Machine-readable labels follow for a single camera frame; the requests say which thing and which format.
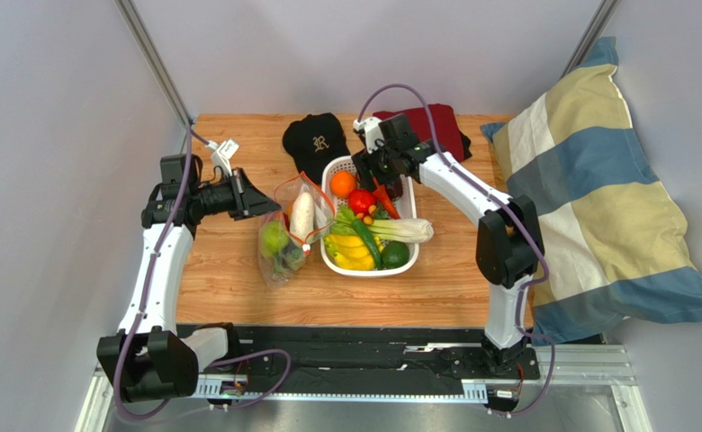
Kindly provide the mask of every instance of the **pillow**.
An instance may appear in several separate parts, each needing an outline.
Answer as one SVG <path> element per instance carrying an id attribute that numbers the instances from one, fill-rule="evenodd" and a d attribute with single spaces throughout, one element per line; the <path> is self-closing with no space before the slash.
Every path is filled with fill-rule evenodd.
<path id="1" fill-rule="evenodd" d="M 624 317 L 702 321 L 687 221 L 649 167 L 615 72 L 615 39 L 603 38 L 518 117 L 482 127 L 508 191 L 537 207 L 551 277 L 532 312 L 556 342 Z"/>

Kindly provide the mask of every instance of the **wall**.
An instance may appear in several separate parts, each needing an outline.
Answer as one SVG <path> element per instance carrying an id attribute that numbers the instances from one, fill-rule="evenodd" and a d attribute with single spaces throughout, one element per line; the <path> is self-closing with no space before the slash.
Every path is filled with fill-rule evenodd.
<path id="1" fill-rule="evenodd" d="M 183 130 L 114 2 L 0 2 L 0 431 L 69 431 Z"/>
<path id="2" fill-rule="evenodd" d="M 136 0 L 192 115 L 354 113 L 404 82 L 460 113 L 519 113 L 599 0 Z M 414 106 L 402 90 L 373 109 Z"/>
<path id="3" fill-rule="evenodd" d="M 702 3 L 624 1 L 605 34 L 617 36 L 616 82 L 702 270 Z M 702 324 L 630 319 L 611 337 L 628 349 L 654 430 L 702 430 Z"/>

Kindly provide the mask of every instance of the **red tomato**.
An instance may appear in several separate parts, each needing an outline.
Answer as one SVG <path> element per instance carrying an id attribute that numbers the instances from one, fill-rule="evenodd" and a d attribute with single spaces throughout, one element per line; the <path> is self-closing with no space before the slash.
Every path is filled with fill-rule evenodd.
<path id="1" fill-rule="evenodd" d="M 377 203 L 378 199 L 375 198 L 375 195 L 364 189 L 355 189 L 348 194 L 348 208 L 351 209 L 354 214 L 370 214 L 370 207 Z"/>

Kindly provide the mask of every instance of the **orange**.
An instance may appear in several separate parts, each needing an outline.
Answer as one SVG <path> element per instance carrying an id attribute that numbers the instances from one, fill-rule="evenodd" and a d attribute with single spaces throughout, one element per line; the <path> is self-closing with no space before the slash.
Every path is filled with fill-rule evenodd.
<path id="1" fill-rule="evenodd" d="M 347 198 L 356 189 L 356 176 L 348 171 L 340 171 L 329 181 L 329 190 L 338 198 Z"/>

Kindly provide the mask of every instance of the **red cloth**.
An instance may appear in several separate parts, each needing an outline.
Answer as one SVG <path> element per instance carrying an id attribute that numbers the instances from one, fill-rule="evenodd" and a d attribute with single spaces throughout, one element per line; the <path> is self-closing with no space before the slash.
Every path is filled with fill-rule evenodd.
<path id="1" fill-rule="evenodd" d="M 455 160 L 458 162 L 464 161 L 465 152 L 463 142 L 460 138 L 460 130 L 457 129 L 455 111 L 451 106 L 442 105 L 441 103 L 429 104 L 428 108 L 431 109 L 431 115 L 434 116 L 434 126 L 436 126 L 436 136 L 438 137 L 439 144 L 449 150 Z M 398 112 L 373 112 L 373 116 L 381 120 L 386 120 L 398 113 L 404 113 L 404 115 L 407 116 L 409 124 L 412 126 L 415 133 L 418 134 L 420 140 L 425 141 L 431 138 L 431 128 L 428 126 L 426 110 L 422 107 Z"/>

